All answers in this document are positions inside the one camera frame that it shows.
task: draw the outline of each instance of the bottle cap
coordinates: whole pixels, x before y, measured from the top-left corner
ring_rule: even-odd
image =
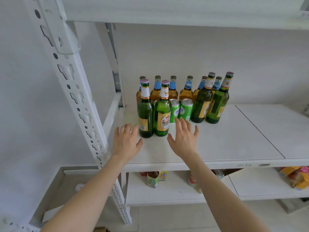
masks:
[[[163,85],[168,85],[169,83],[170,83],[170,82],[169,82],[168,80],[163,80],[163,81],[162,81],[162,84],[163,84]]]
[[[142,82],[142,83],[149,83],[149,80],[146,79],[146,78],[143,78],[143,79],[141,79],[141,82]]]

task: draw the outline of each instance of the shelf board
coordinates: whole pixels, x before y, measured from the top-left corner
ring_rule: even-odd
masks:
[[[284,105],[236,105],[285,158],[309,158],[309,118]]]
[[[309,188],[293,189],[274,168],[246,168],[229,176],[242,200],[309,197]]]
[[[127,106],[124,123],[137,124],[135,106]],[[239,164],[272,163],[284,159],[273,145],[234,106],[227,105],[218,124],[203,121],[197,124],[200,130],[197,152],[210,168],[245,167]],[[175,124],[169,125],[169,133],[175,138]],[[155,134],[143,139],[141,151],[126,165],[124,171],[187,170],[184,162],[170,148],[167,136]]]
[[[304,0],[62,0],[67,20],[309,29]]]
[[[152,188],[147,186],[147,177],[141,177],[139,173],[130,173],[126,204],[143,206],[205,203],[203,194],[189,186],[188,176],[188,171],[170,171],[166,181],[159,182],[157,188]],[[237,195],[229,177],[224,177],[222,181]]]

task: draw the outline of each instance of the white wall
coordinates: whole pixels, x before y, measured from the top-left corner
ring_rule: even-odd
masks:
[[[0,26],[0,212],[27,223],[60,166],[95,162],[22,0]]]
[[[117,24],[116,37],[126,105],[141,75],[151,88],[155,75],[175,75],[180,92],[188,75],[196,89],[210,71],[234,72],[230,104],[309,102],[309,31]]]

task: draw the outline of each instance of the finger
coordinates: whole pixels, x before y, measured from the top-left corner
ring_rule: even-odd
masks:
[[[182,130],[188,130],[187,123],[186,121],[184,121],[182,117],[180,117],[180,123],[181,123]]]
[[[119,135],[119,127],[115,128],[114,137],[117,137]]]
[[[187,121],[187,120],[184,120],[184,121],[185,121],[186,124],[187,124],[188,130],[191,132],[191,130],[192,130],[192,125],[189,123],[189,121]]]
[[[143,139],[140,138],[138,143],[136,144],[137,153],[141,150],[142,145],[143,145]]]
[[[125,132],[126,126],[127,126],[127,124],[124,124],[124,125],[121,126],[120,132],[119,132],[120,134]]]
[[[182,130],[181,128],[181,122],[177,118],[175,118],[175,124],[176,124],[176,133]]]
[[[168,144],[170,144],[170,147],[174,151],[175,140],[173,139],[173,137],[170,133],[168,133]]]
[[[132,126],[131,123],[129,123],[129,124],[127,125],[127,127],[126,127],[126,133],[131,133],[131,126]]]
[[[195,125],[195,132],[194,132],[194,136],[198,137],[198,134],[199,134],[199,130],[198,130],[198,126]]]
[[[138,125],[134,125],[132,129],[132,134],[137,136],[137,132],[138,132]]]

